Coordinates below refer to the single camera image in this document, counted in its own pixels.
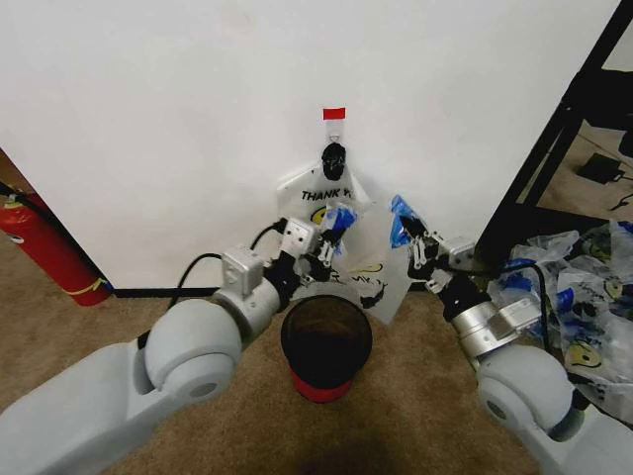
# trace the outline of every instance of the black cable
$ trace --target black cable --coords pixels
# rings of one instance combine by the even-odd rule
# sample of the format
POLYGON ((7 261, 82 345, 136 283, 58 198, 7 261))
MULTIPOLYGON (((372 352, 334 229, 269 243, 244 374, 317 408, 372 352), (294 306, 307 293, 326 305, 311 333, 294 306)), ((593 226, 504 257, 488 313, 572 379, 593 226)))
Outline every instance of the black cable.
POLYGON ((267 228, 264 228, 255 238, 255 240, 253 241, 253 244, 250 245, 250 250, 254 250, 257 245, 259 244, 259 241, 264 237, 264 235, 266 233, 268 233, 269 231, 273 231, 275 229, 275 225, 270 225, 267 228))
MULTIPOLYGON (((193 269, 196 264, 198 262, 200 262, 202 259, 205 259, 207 257, 212 257, 214 259, 219 259, 222 260, 222 256, 219 254, 215 254, 213 252, 207 252, 205 254, 200 254, 198 257, 196 257, 194 260, 191 261, 191 263, 189 264, 189 266, 187 267, 187 269, 185 270, 185 272, 182 274, 182 277, 180 277, 180 281, 178 282, 178 287, 176 287, 177 290, 182 289, 182 286, 185 285, 185 280, 187 280, 187 277, 189 276, 189 272, 191 272, 191 269, 193 269)), ((211 287, 209 290, 213 295, 213 292, 217 291, 219 289, 219 287, 211 287)), ((169 301, 169 305, 167 306, 167 310, 171 309, 174 305, 176 305, 176 303, 178 302, 178 299, 181 297, 181 295, 179 293, 176 293, 176 295, 174 295, 171 300, 169 301)))
POLYGON ((629 202, 625 200, 627 198, 631 198, 632 196, 633 196, 633 193, 631 193, 630 195, 623 196, 622 198, 620 198, 620 202, 617 205, 615 205, 613 208, 609 208, 609 211, 615 211, 618 208, 628 205, 629 202))
POLYGON ((282 218, 278 222, 273 223, 269 227, 264 228, 263 230, 261 230, 261 232, 257 235, 255 240, 253 241, 253 244, 250 245, 250 250, 254 250, 257 247, 257 245, 259 244, 259 241, 269 231, 276 231, 277 233, 281 234, 284 231, 284 229, 286 228, 287 224, 288 224, 288 220, 286 218, 282 218))
POLYGON ((503 269, 498 269, 497 271, 490 270, 464 270, 464 269, 454 269, 453 267, 449 267, 448 265, 443 267, 444 270, 448 270, 450 272, 454 272, 456 274, 465 274, 471 276, 483 276, 483 277, 497 277, 500 274, 506 274, 508 272, 515 272, 521 269, 530 268, 536 272, 538 276, 538 291, 541 300, 541 327, 543 327, 543 348, 548 353, 552 353, 552 346, 550 344, 550 337, 548 334, 548 319, 547 319, 547 292, 545 289, 545 275, 543 275, 543 270, 535 263, 526 263, 526 264, 518 264, 513 265, 512 267, 504 267, 503 269))

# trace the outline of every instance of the red fire extinguisher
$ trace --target red fire extinguisher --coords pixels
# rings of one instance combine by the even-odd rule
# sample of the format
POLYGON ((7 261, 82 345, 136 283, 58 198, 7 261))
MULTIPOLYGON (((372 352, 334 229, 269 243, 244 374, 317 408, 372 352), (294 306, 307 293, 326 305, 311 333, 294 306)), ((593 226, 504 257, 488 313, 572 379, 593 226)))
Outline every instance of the red fire extinguisher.
POLYGON ((86 263, 68 238, 45 216, 48 208, 38 195, 26 197, 36 212, 9 198, 0 207, 0 229, 36 262, 79 305, 107 299, 106 281, 86 263))

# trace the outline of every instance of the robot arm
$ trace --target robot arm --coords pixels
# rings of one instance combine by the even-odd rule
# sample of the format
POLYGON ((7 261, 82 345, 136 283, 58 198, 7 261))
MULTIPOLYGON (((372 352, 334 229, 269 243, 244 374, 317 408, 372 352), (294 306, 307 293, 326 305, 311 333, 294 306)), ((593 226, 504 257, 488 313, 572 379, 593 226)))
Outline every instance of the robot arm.
POLYGON ((148 334, 95 351, 16 401, 0 415, 0 473, 98 473, 173 412, 215 398, 307 277, 300 262, 319 252, 318 239, 313 225, 290 220, 266 268, 251 250, 228 250, 212 302, 181 302, 148 334))
POLYGON ((528 299, 497 308, 464 273, 451 271, 471 266, 471 244, 430 233, 421 220, 402 221, 411 237, 409 276, 444 304, 487 412, 520 438, 543 474, 630 474, 633 432, 591 405, 555 357, 513 344, 539 321, 540 309, 528 299))

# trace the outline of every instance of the beige carpet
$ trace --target beige carpet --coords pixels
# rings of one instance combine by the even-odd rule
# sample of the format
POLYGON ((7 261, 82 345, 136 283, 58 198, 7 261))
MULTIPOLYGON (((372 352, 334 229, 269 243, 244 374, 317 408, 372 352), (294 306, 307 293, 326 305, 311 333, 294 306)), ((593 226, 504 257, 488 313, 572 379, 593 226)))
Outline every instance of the beige carpet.
MULTIPOLYGON (((76 306, 0 238, 0 409, 91 351, 150 328, 165 300, 76 306)), ((315 405, 291 385, 282 317, 245 353, 229 391, 175 414, 110 474, 535 474, 478 407, 476 380, 438 301, 409 295, 350 393, 315 405)))

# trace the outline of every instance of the plastic bag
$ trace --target plastic bag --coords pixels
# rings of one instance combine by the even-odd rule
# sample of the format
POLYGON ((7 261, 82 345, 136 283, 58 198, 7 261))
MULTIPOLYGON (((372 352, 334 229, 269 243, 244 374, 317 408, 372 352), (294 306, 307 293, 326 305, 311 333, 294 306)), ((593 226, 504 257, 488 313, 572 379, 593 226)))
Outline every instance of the plastic bag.
MULTIPOLYGON (((536 262, 557 317, 565 367, 594 404, 633 424, 633 225, 611 222, 577 233, 535 237, 512 250, 513 263, 536 262), (572 249, 581 255, 569 258, 572 249)), ((489 283, 498 305, 537 298, 526 270, 489 283)))
POLYGON ((610 267, 624 284, 633 283, 633 223, 609 223, 611 231, 610 267))

